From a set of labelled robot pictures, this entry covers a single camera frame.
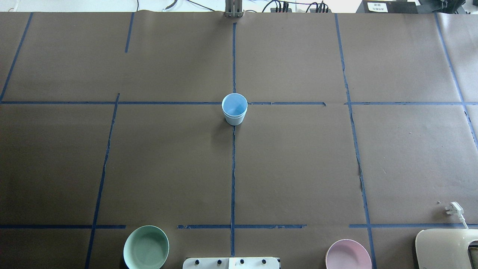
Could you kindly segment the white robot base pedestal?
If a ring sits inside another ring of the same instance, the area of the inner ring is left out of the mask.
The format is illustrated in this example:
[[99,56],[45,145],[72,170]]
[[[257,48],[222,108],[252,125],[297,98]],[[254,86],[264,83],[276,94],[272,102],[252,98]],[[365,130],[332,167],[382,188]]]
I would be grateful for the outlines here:
[[276,257],[190,257],[183,269],[280,269]]

